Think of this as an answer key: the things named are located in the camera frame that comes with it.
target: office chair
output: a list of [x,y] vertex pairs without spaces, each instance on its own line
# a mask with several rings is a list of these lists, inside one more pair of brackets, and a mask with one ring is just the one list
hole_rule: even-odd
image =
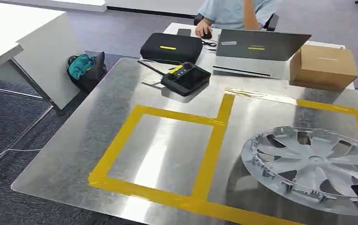
[[[194,18],[194,25],[197,26],[198,23],[203,19],[204,17],[201,14],[198,14]],[[264,29],[267,31],[275,31],[275,28],[277,27],[278,19],[280,17],[277,14],[272,14],[270,19],[266,22],[266,24],[263,26]]]

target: floor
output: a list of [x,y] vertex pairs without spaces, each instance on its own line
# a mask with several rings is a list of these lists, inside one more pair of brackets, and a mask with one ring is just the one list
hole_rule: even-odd
[[[121,57],[107,54],[107,69]],[[34,89],[23,84],[0,81],[0,88],[36,95]],[[78,94],[66,106],[62,116],[51,111],[15,148],[42,148],[85,97],[83,93]],[[0,152],[47,107],[45,102],[0,93]],[[0,180],[0,225],[140,225],[117,217],[105,218],[88,210],[12,191],[10,185],[36,154],[36,151],[11,151],[0,161],[0,173],[6,176],[5,180]]]
[[[346,45],[353,51],[358,66],[358,5],[352,0],[284,0],[277,14],[280,16],[277,31],[310,33],[313,34],[313,41]],[[106,59],[109,67],[121,57],[117,55],[139,57],[139,49],[144,41],[152,33],[162,32],[170,23],[192,24],[191,19],[119,11],[95,13],[70,10],[68,16],[72,28],[87,50],[115,54]],[[0,82],[0,87],[33,92],[31,88],[6,82]],[[41,148],[84,98],[84,95],[79,95],[64,116],[51,112],[17,148]],[[0,94],[0,149],[45,107],[40,102]],[[35,155],[36,152],[12,152],[1,161],[0,172],[8,178],[0,181],[0,225],[79,225],[89,221],[95,224],[92,222],[94,215],[87,210],[10,190],[10,184]],[[103,224],[132,223],[113,218]]]

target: light blue shirt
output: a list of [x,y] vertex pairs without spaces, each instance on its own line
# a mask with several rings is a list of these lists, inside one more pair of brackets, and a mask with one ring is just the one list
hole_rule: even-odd
[[[256,19],[262,27],[276,12],[281,0],[253,0]],[[212,27],[219,29],[244,30],[244,0],[205,0],[199,13],[214,21]]]

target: computer mouse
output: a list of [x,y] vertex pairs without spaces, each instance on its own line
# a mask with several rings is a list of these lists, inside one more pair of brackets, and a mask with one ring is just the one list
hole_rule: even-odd
[[212,38],[212,33],[208,33],[208,34],[205,34],[204,36],[201,37],[202,39],[211,39]]

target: person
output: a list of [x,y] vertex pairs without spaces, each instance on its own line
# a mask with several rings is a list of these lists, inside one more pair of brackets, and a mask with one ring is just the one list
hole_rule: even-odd
[[277,10],[281,0],[205,0],[199,13],[204,17],[195,33],[202,37],[211,27],[231,30],[260,30]]

